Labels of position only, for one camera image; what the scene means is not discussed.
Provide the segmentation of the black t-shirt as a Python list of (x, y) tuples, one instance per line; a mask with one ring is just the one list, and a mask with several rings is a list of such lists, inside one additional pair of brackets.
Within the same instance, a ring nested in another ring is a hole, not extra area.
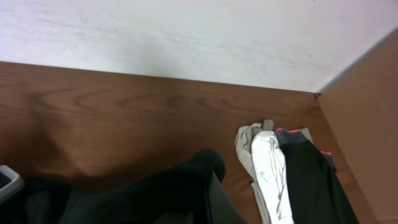
[(33, 179), (1, 204), (1, 223), (245, 223), (225, 192), (214, 150), (118, 189), (92, 192)]

